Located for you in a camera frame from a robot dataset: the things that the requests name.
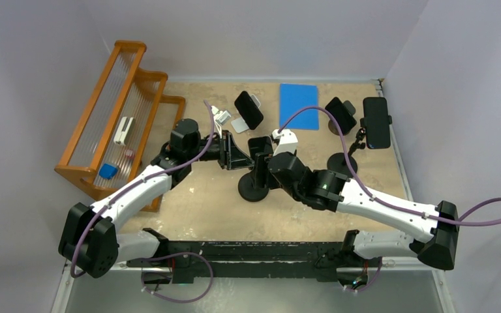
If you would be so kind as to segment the black round-base phone stand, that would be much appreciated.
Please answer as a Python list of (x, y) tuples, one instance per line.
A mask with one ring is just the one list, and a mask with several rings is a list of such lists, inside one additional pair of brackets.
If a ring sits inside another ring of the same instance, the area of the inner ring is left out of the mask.
[(238, 182), (239, 195), (248, 202), (259, 202), (269, 193), (269, 172), (267, 162), (273, 156), (272, 149), (256, 153), (254, 166)]

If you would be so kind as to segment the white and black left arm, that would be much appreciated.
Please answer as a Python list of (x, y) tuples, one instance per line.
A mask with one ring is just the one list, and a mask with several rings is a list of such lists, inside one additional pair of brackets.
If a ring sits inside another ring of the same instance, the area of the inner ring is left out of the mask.
[(170, 139), (141, 174), (92, 205), (72, 206), (58, 246), (70, 261), (70, 275), (99, 278), (119, 261), (143, 258), (153, 267), (168, 260), (168, 249), (154, 235), (141, 231), (118, 237), (117, 231), (144, 205), (176, 187), (197, 161), (216, 161), (223, 170), (251, 168), (254, 162), (223, 130), (201, 137), (198, 123), (180, 120)]

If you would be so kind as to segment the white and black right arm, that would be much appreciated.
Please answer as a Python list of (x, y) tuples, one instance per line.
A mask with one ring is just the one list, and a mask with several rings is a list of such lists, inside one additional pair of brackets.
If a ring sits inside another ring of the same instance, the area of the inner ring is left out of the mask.
[(261, 154), (252, 170), (256, 188), (282, 189), (293, 200), (319, 211), (358, 215), (393, 231), (348, 231), (340, 248), (344, 263), (387, 256), (415, 256), (421, 263), (449, 271), (455, 267), (459, 227), (455, 204), (416, 203), (370, 188), (331, 170), (311, 170), (289, 152)]

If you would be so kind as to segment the black smartphone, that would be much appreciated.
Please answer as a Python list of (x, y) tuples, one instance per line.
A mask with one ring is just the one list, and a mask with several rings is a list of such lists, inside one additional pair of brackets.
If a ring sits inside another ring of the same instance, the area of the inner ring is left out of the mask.
[(272, 139), (269, 136), (250, 138), (247, 142), (250, 157), (254, 160), (260, 153), (273, 153)]

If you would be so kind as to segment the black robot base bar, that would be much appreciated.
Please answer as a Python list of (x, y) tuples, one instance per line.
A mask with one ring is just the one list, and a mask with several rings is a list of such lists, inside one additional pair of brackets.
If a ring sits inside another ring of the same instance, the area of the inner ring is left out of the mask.
[(244, 242), (166, 241), (145, 261), (135, 259), (128, 267), (172, 266), (174, 283), (190, 284), (195, 278), (309, 278), (318, 282), (360, 284), (365, 269), (374, 269), (380, 258), (366, 260), (346, 241)]

